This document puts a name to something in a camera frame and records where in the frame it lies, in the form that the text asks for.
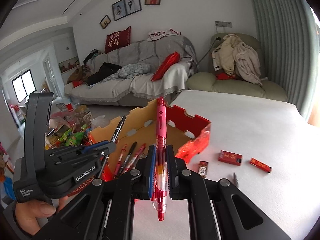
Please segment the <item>person's left hand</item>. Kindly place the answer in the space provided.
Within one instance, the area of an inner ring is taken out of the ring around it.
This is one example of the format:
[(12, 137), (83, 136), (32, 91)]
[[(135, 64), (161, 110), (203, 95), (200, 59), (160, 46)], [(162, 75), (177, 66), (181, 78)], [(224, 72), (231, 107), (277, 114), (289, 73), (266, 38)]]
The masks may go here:
[(58, 207), (36, 199), (25, 203), (17, 203), (15, 216), (18, 225), (24, 232), (32, 236), (35, 235), (40, 230), (37, 219), (49, 218), (56, 212), (59, 212), (67, 204), (67, 199), (67, 196), (60, 198)]

